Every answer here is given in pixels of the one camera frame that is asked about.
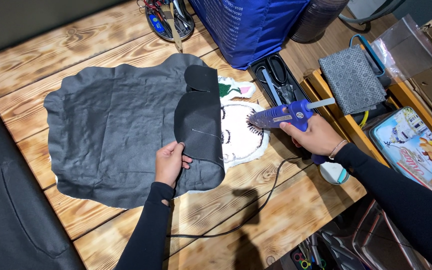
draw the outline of bracelet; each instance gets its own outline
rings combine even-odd
[[[329,159],[334,159],[334,153],[336,152],[336,150],[338,149],[338,147],[343,144],[344,142],[347,142],[347,140],[343,140],[342,142],[340,142],[338,145],[336,145],[336,147],[333,149],[333,152],[331,152],[331,154],[329,154]]]

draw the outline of person's left hand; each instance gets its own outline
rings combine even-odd
[[[174,188],[176,178],[181,168],[189,169],[188,163],[193,159],[183,155],[184,143],[171,142],[156,151],[156,174],[155,182],[162,182]]]

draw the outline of pink ear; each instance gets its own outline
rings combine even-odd
[[[241,94],[246,94],[251,89],[251,86],[240,87],[239,89],[241,90]]]

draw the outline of blue bag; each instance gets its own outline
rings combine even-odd
[[[233,68],[281,50],[309,0],[189,0]]]

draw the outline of dotted fabric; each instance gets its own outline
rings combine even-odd
[[[323,57],[319,65],[344,115],[373,110],[386,100],[385,89],[359,45]]]

